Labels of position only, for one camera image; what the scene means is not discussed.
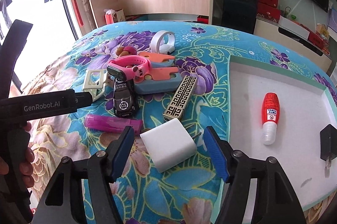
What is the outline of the person left hand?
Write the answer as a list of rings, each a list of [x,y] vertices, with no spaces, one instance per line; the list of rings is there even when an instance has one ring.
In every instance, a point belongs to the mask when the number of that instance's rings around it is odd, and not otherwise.
[[[31,148],[27,148],[25,152],[25,160],[19,165],[20,172],[22,173],[22,179],[27,188],[34,186],[33,166],[32,163],[35,159],[34,153]],[[1,158],[0,173],[6,175],[9,172],[8,164]]]

